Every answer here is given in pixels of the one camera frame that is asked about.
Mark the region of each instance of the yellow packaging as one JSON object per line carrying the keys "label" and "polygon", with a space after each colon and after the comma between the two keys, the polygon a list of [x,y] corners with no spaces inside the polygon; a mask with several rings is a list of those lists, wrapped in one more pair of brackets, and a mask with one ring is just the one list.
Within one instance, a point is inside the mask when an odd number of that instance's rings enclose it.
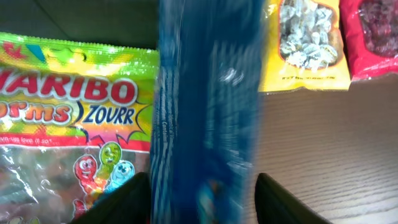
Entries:
{"label": "yellow packaging", "polygon": [[260,91],[347,90],[339,0],[269,0]]}

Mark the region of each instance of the plastic bag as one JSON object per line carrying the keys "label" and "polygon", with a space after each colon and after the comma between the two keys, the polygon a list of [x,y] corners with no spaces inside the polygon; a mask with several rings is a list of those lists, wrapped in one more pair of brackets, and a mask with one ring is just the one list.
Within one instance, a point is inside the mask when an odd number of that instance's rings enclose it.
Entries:
{"label": "plastic bag", "polygon": [[261,91],[347,90],[339,0],[269,0]]}
{"label": "plastic bag", "polygon": [[67,223],[149,170],[158,55],[0,33],[0,222]]}
{"label": "plastic bag", "polygon": [[398,72],[398,1],[341,2],[353,80]]}
{"label": "plastic bag", "polygon": [[152,223],[240,223],[255,145],[261,0],[160,1]]}

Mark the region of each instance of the wood grain surface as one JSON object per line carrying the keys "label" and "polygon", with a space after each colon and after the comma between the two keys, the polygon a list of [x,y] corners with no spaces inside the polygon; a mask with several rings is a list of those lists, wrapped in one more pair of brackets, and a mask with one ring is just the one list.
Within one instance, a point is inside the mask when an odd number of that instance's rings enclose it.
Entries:
{"label": "wood grain surface", "polygon": [[397,77],[263,97],[256,175],[333,223],[398,223]]}

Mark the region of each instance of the wrapped candy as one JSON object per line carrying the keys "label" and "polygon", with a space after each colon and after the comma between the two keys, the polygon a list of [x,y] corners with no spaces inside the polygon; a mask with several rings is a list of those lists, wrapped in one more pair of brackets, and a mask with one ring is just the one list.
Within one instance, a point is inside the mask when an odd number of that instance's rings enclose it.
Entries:
{"label": "wrapped candy", "polygon": [[69,223],[149,171],[153,50],[0,33],[0,223]]}
{"label": "wrapped candy", "polygon": [[353,80],[398,72],[398,1],[341,2]]}
{"label": "wrapped candy", "polygon": [[338,1],[270,0],[261,91],[347,90]]}

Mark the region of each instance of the haribo logo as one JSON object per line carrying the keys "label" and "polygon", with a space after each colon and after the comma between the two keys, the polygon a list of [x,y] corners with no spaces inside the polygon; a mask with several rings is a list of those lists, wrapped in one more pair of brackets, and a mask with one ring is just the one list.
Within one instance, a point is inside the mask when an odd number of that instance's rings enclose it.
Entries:
{"label": "haribo logo", "polygon": [[41,98],[81,100],[89,103],[111,101],[117,106],[130,106],[137,99],[137,85],[130,79],[120,78],[110,83],[105,77],[73,77],[38,72],[16,73],[0,68],[0,91],[3,95],[23,93]]}
{"label": "haribo logo", "polygon": [[[65,102],[110,102],[110,105],[116,106],[91,105],[87,108],[88,114],[83,123],[132,124],[132,117],[136,113],[129,106],[137,100],[137,85],[127,78],[119,78],[111,83],[105,77],[87,78],[54,73],[42,76],[36,71],[18,73],[11,68],[0,68],[0,92],[3,96],[22,94],[24,97],[40,98],[44,101],[55,98]],[[75,108],[77,113],[83,115],[83,108],[79,109],[80,111]],[[0,119],[65,126],[72,120],[72,113],[73,107],[70,103],[54,105],[41,101],[0,101]]]}

